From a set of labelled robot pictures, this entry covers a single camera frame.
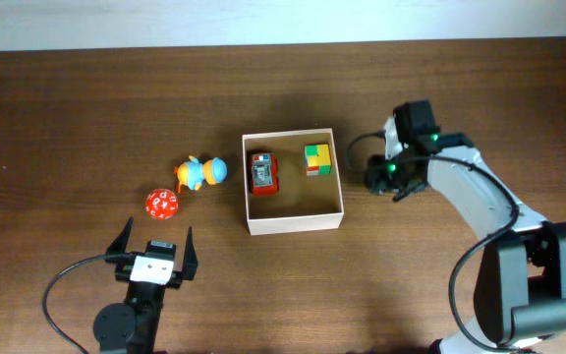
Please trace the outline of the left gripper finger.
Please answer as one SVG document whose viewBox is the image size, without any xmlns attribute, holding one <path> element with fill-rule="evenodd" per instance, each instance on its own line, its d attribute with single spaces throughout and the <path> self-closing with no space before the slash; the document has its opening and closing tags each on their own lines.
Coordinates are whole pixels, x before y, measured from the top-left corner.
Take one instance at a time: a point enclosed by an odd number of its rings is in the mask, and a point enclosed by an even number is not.
<svg viewBox="0 0 566 354">
<path fill-rule="evenodd" d="M 193 228 L 189 227 L 183 257 L 182 278 L 186 281 L 192 281 L 196 276 L 197 270 L 198 257 L 193 240 Z"/>
<path fill-rule="evenodd" d="M 116 264 L 119 262 L 119 255 L 126 253 L 127 244 L 129 242 L 130 234 L 134 224 L 134 219 L 130 217 L 122 231 L 110 243 L 105 251 L 106 262 L 109 264 Z"/>
</svg>

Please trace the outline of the red letter polyhedral die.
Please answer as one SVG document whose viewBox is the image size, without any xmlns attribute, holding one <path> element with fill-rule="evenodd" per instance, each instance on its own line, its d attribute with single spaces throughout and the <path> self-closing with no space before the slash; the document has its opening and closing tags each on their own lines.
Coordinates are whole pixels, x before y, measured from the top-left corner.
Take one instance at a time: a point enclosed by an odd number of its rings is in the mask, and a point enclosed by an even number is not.
<svg viewBox="0 0 566 354">
<path fill-rule="evenodd" d="M 169 189 L 156 189 L 145 199 L 145 210 L 155 220 L 167 220 L 178 212 L 178 198 Z"/>
</svg>

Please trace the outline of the orange blue duck toy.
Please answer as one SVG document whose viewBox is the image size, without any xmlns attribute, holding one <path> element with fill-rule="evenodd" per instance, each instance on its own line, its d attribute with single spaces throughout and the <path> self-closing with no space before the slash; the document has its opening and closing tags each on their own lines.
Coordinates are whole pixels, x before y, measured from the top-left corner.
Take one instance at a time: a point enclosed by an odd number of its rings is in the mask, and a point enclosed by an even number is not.
<svg viewBox="0 0 566 354">
<path fill-rule="evenodd" d="M 195 156 L 190 155 L 188 161 L 174 168 L 173 174 L 178 181 L 176 192 L 181 193 L 183 187 L 198 191 L 204 183 L 208 185 L 222 183 L 227 177 L 228 168 L 219 157 L 200 162 Z"/>
</svg>

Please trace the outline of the multicolour puzzle cube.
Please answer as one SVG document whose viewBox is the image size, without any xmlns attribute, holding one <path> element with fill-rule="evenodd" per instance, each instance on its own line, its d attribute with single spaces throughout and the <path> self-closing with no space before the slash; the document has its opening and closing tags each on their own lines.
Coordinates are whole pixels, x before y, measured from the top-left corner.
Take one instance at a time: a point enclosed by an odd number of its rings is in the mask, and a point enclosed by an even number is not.
<svg viewBox="0 0 566 354">
<path fill-rule="evenodd" d="M 305 165 L 308 176 L 328 175 L 332 167 L 329 144 L 305 146 Z"/>
</svg>

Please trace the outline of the red toy car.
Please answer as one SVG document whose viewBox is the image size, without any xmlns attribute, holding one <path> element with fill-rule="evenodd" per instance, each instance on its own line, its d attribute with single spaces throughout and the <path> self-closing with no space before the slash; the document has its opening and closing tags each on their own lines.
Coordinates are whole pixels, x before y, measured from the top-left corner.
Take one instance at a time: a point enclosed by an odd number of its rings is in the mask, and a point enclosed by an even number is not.
<svg viewBox="0 0 566 354">
<path fill-rule="evenodd" d="M 272 152 L 257 152 L 250 156 L 251 193 L 272 196 L 279 191 L 278 164 Z"/>
</svg>

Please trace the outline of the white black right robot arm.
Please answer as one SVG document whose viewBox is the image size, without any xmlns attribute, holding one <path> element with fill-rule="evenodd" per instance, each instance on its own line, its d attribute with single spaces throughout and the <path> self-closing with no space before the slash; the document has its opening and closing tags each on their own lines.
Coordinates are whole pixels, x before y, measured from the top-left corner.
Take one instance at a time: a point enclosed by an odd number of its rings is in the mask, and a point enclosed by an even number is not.
<svg viewBox="0 0 566 354">
<path fill-rule="evenodd" d="M 566 332 L 566 222 L 516 197 L 462 133 L 444 133 L 426 100 L 394 108 L 368 159 L 367 188 L 399 202 L 427 188 L 442 195 L 478 238 L 448 281 L 456 333 L 432 353 L 529 353 Z"/>
</svg>

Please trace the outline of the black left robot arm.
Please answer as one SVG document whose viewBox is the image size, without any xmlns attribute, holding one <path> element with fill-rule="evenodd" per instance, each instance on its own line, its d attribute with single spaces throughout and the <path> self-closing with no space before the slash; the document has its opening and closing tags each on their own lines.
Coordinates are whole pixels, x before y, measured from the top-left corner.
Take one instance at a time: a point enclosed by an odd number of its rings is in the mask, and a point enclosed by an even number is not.
<svg viewBox="0 0 566 354">
<path fill-rule="evenodd" d="M 174 268 L 177 246 L 151 240 L 142 252 L 126 251 L 134 221 L 130 218 L 105 252 L 115 279 L 128 284 L 125 299 L 95 317 L 93 335 L 102 353 L 153 354 L 164 296 L 192 281 L 198 269 L 193 231 L 187 232 L 182 266 Z"/>
</svg>

